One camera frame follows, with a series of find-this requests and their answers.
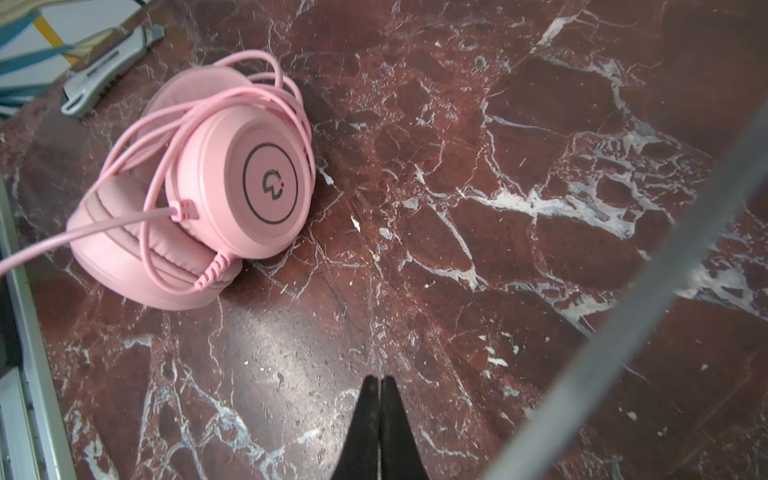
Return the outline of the pink cat-ear headphones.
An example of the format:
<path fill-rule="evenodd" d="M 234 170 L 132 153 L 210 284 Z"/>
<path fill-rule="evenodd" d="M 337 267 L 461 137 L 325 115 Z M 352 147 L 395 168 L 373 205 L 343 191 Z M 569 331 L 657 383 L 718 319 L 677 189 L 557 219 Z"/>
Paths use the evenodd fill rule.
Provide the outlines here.
<path fill-rule="evenodd" d="M 234 53 L 174 76 L 119 137 L 68 220 L 91 229 L 72 254 L 130 300 L 200 308 L 292 243 L 315 179 L 297 84 L 270 53 Z"/>

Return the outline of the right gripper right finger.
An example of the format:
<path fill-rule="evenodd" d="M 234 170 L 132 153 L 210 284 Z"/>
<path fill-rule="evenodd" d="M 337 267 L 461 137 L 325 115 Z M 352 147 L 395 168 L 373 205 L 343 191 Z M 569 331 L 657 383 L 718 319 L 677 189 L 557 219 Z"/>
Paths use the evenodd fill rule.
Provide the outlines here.
<path fill-rule="evenodd" d="M 391 376 L 381 381 L 380 452 L 382 479 L 429 480 L 397 383 Z"/>

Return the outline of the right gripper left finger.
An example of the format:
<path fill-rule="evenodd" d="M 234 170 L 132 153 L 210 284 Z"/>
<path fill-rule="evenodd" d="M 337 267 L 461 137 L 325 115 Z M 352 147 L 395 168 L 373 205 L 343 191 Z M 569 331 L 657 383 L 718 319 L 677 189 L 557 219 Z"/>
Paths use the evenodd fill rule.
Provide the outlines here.
<path fill-rule="evenodd" d="M 378 478 L 380 381 L 364 378 L 345 441 L 331 476 L 338 479 Z"/>

